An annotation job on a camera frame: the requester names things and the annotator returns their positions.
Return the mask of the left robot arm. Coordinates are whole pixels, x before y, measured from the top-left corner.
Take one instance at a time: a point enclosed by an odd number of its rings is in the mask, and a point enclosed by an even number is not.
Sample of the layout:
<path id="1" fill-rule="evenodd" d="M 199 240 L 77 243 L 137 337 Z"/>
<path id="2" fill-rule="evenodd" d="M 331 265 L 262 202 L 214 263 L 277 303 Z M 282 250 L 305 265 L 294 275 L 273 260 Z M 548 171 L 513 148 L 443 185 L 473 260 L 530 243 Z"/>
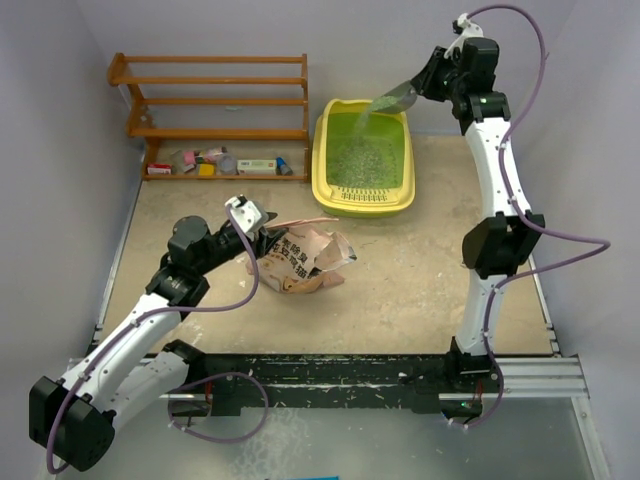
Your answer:
<path id="1" fill-rule="evenodd" d="M 256 262 L 285 234 L 270 228 L 275 213 L 240 198 L 225 206 L 216 232 L 199 216 L 177 221 L 159 270 L 130 314 L 102 343 L 57 380 L 41 377 L 29 392 L 29 436 L 46 450 L 52 475 L 73 467 L 86 471 L 100 461 L 116 434 L 159 396 L 202 387 L 201 352 L 176 343 L 150 363 L 140 362 L 189 314 L 200 311 L 206 276 L 246 253 Z"/>

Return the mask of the silver metal scoop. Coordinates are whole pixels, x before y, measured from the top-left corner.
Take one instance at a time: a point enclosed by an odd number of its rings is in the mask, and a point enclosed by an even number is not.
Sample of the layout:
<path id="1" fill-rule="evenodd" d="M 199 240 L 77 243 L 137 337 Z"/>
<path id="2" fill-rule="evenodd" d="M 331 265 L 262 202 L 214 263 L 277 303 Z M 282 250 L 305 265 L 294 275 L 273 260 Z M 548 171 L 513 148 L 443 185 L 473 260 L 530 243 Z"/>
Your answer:
<path id="1" fill-rule="evenodd" d="M 411 108 L 417 100 L 418 93 L 410 82 L 406 81 L 394 87 L 370 104 L 372 113 L 399 114 Z"/>

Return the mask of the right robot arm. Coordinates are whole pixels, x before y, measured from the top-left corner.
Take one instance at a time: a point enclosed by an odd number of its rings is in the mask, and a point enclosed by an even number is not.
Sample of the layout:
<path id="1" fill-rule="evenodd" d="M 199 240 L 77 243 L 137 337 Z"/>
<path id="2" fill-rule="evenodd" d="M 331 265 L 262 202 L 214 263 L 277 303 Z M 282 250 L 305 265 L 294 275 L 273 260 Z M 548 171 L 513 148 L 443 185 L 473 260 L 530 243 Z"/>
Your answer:
<path id="1" fill-rule="evenodd" d="M 470 272 L 463 323 L 445 357 L 445 380 L 456 391 L 469 390 L 480 378 L 497 379 L 491 354 L 506 285 L 527 262 L 545 224 L 521 191 L 508 139 L 509 103 L 494 88 L 499 53 L 492 39 L 462 35 L 448 48 L 435 48 L 411 81 L 418 95 L 451 103 L 482 197 L 482 219 L 462 241 Z"/>

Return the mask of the pink cat litter bag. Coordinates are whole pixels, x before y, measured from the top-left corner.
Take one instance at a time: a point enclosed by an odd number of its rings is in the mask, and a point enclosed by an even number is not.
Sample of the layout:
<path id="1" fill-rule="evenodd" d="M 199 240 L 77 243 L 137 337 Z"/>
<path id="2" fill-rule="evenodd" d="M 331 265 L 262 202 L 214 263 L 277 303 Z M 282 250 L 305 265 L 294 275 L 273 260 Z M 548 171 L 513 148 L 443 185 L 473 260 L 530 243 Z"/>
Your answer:
<path id="1" fill-rule="evenodd" d="M 341 285 L 344 277 L 337 270 L 355 262 L 357 255 L 342 234 L 320 228 L 338 221 L 316 217 L 272 225 L 286 233 L 257 261 L 259 280 L 283 294 L 308 294 Z"/>

